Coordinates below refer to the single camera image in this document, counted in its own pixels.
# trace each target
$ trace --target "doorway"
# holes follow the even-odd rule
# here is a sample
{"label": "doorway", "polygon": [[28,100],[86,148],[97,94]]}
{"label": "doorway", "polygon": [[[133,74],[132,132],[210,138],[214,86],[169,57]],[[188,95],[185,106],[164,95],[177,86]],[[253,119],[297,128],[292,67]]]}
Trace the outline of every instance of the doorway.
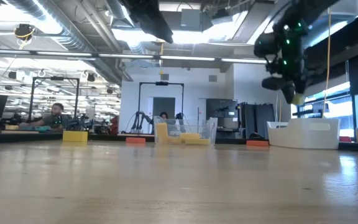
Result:
{"label": "doorway", "polygon": [[153,116],[160,116],[161,112],[167,112],[170,119],[175,119],[175,98],[154,97]]}

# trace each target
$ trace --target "white bin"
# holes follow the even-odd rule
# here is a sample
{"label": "white bin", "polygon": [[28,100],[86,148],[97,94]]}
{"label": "white bin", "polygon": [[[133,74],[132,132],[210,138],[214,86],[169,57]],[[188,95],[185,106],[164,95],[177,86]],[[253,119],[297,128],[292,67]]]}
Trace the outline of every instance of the white bin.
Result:
{"label": "white bin", "polygon": [[298,118],[288,123],[268,122],[271,146],[300,149],[338,149],[339,119]]}

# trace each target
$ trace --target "white wall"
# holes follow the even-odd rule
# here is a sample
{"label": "white wall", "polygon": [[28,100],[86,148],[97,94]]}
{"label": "white wall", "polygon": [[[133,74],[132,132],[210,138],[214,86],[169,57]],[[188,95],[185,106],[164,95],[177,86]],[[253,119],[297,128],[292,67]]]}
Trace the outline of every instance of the white wall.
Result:
{"label": "white wall", "polygon": [[234,99],[234,64],[227,70],[225,81],[226,98]]}
{"label": "white wall", "polygon": [[[119,130],[130,131],[134,119],[127,124],[131,116],[137,111],[139,82],[159,82],[160,68],[128,68],[128,74],[134,79],[133,82],[122,83],[121,114]],[[184,108],[183,113],[187,119],[197,119],[200,98],[226,98],[225,74],[219,69],[192,68],[190,71],[183,68],[163,68],[163,73],[170,75],[170,83],[184,83]],[[218,82],[209,82],[209,75],[217,75]],[[142,85],[140,96],[140,110],[150,111],[150,97],[174,97],[175,113],[181,111],[181,86],[155,86]]]}
{"label": "white wall", "polygon": [[[262,80],[269,76],[265,65],[234,64],[234,99],[237,99],[239,103],[271,103],[275,107],[277,91],[266,90],[262,87]],[[287,104],[283,93],[279,91],[278,115],[280,114],[280,100],[282,101],[281,121],[286,122],[291,118],[291,106]]]}

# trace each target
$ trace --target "clear plastic bin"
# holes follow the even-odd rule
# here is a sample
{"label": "clear plastic bin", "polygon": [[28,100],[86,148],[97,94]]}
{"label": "clear plastic bin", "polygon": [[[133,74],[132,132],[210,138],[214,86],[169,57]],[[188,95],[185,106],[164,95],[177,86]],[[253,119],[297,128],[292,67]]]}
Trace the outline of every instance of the clear plastic bin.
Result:
{"label": "clear plastic bin", "polygon": [[154,117],[156,144],[215,145],[217,118],[209,120],[177,120]]}

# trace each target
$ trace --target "red object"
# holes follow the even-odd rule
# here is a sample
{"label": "red object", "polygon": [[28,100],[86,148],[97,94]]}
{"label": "red object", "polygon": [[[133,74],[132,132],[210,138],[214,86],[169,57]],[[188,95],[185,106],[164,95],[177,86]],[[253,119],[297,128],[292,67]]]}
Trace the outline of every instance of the red object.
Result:
{"label": "red object", "polygon": [[146,144],[146,138],[126,138],[126,143]]}
{"label": "red object", "polygon": [[110,134],[112,135],[117,135],[118,134],[118,116],[112,118],[110,120],[111,125],[110,125]]}
{"label": "red object", "polygon": [[352,139],[348,136],[341,136],[339,137],[340,142],[352,142]]}
{"label": "red object", "polygon": [[247,140],[247,146],[269,146],[269,141]]}

